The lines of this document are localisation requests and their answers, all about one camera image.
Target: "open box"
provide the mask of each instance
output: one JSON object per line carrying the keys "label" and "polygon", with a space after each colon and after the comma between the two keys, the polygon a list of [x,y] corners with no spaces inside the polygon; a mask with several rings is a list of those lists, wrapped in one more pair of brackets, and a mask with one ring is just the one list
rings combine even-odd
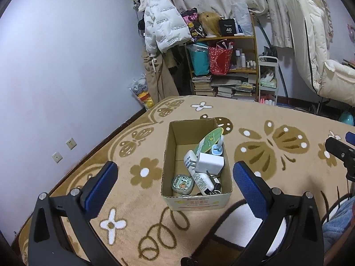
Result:
{"label": "open box", "polygon": [[197,195],[200,190],[195,184],[189,196],[183,196],[172,190],[172,181],[178,174],[190,175],[183,158],[189,150],[212,130],[218,128],[215,119],[173,121],[169,124],[168,137],[164,153],[164,166],[161,195],[173,211],[210,210],[224,208],[232,193],[232,179],[228,157],[223,145],[224,167],[219,178],[222,194]]}

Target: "white chair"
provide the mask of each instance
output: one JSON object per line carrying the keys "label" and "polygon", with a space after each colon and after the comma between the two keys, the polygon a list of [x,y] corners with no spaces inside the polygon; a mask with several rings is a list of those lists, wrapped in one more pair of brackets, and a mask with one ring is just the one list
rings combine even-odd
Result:
{"label": "white chair", "polygon": [[297,69],[307,86],[323,98],[355,106],[355,70],[330,60],[321,0],[287,3]]}

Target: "green card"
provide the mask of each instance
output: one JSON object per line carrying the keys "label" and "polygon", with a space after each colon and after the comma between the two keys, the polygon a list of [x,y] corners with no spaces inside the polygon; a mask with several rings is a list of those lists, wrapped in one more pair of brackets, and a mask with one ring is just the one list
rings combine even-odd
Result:
{"label": "green card", "polygon": [[198,156],[201,152],[202,153],[209,153],[212,146],[217,144],[218,140],[223,135],[223,128],[214,129],[210,132],[205,138],[201,140],[201,142],[196,146],[194,149],[194,153]]}

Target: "blue towel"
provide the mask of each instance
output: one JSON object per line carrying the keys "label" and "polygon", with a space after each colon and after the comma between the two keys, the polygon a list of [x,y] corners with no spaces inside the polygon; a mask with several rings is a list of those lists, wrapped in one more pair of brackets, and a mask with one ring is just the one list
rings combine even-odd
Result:
{"label": "blue towel", "polygon": [[338,241],[338,239],[349,227],[350,221],[353,217],[354,201],[355,197],[352,197],[349,201],[345,201],[342,205],[340,205],[340,208],[332,219],[323,224],[324,253]]}

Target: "beige blanket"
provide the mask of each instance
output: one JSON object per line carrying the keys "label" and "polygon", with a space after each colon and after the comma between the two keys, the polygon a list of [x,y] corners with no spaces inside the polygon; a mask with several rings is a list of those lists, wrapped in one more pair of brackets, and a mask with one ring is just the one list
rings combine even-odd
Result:
{"label": "beige blanket", "polygon": [[[228,225],[228,216],[243,204],[234,181],[224,209],[172,212],[160,196],[169,122],[207,117],[215,118],[225,130],[231,169],[236,161],[244,160],[270,187],[293,195],[311,191],[321,218],[348,193],[346,170],[325,151],[324,143],[329,136],[344,141],[353,127],[258,103],[187,96],[157,104],[94,154],[53,195],[65,195],[82,186],[106,161],[114,161],[119,166],[118,181],[91,224],[120,263],[180,265],[182,257],[194,254],[201,265],[230,265],[242,250],[233,243],[239,233],[229,238],[218,233]],[[75,251],[86,258],[67,219],[63,221]],[[25,263],[30,222],[19,238]]]}

